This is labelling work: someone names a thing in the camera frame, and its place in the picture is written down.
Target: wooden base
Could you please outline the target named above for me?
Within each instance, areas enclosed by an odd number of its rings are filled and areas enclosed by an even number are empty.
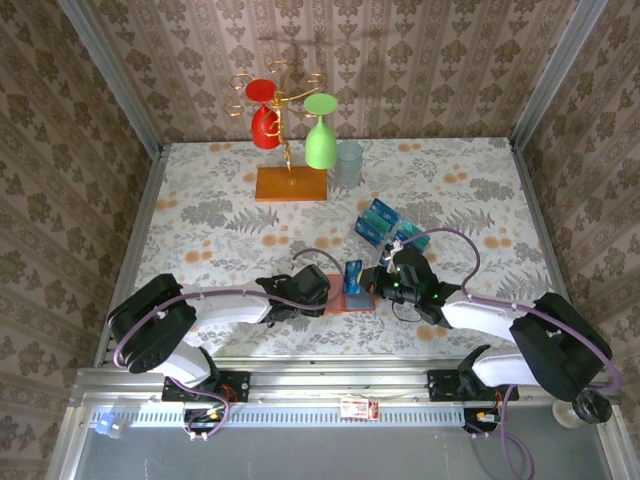
[[[320,202],[327,199],[327,171],[311,167],[258,167],[256,202]]]

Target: wine glass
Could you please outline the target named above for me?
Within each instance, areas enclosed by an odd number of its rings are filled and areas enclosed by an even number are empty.
[[[305,144],[307,165],[326,170],[338,160],[338,144],[333,129],[324,121],[324,116],[338,107],[338,101],[326,93],[314,93],[304,101],[304,108],[318,117],[318,123],[309,131]]]
[[[266,78],[258,78],[249,82],[245,90],[249,100],[260,103],[260,108],[251,119],[251,138],[258,148],[271,150],[280,145],[278,138],[278,115],[267,107],[274,99],[276,84]]]

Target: white cable clip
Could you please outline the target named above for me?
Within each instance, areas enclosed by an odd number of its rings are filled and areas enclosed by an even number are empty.
[[[385,260],[389,261],[389,265],[387,265],[387,273],[395,273],[396,266],[393,263],[393,257],[396,253],[404,248],[400,240],[394,240],[392,245],[393,248],[389,252],[389,255],[385,257]]]

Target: gray floor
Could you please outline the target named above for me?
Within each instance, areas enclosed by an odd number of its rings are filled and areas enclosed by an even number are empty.
[[[181,429],[89,433],[78,480],[512,479],[499,439],[431,428],[227,428],[208,442]],[[610,479],[595,428],[567,430],[550,408],[512,409],[509,431],[536,461],[536,479]],[[516,465],[522,456],[514,451]]]

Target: blue box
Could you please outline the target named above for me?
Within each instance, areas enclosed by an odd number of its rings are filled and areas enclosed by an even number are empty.
[[[100,435],[108,435],[115,420],[116,416],[113,413],[103,413],[100,415],[100,420],[98,420],[98,423],[96,424],[96,433],[99,433]]]
[[[369,225],[375,227],[383,235],[389,233],[393,228],[389,222],[371,210],[371,208],[367,208],[362,212],[362,218],[364,218]]]
[[[422,230],[416,227],[409,220],[402,220],[402,223],[400,224],[400,228],[398,229],[398,231],[406,235],[407,238],[415,237],[416,235],[422,233]],[[420,237],[414,240],[411,243],[415,244],[416,248],[421,252],[423,252],[424,249],[427,248],[427,245],[429,244],[429,240],[431,240],[429,235],[425,235],[423,237]]]
[[[380,245],[380,242],[382,242],[382,239],[384,238],[378,230],[369,225],[362,217],[358,217],[356,220],[355,230],[358,235],[374,247]]]
[[[344,268],[344,285],[342,291],[344,293],[360,293],[360,284],[358,278],[362,272],[362,260],[350,260]]]
[[[392,227],[400,220],[400,214],[378,198],[373,199],[369,208],[380,215],[383,220],[390,223]]]

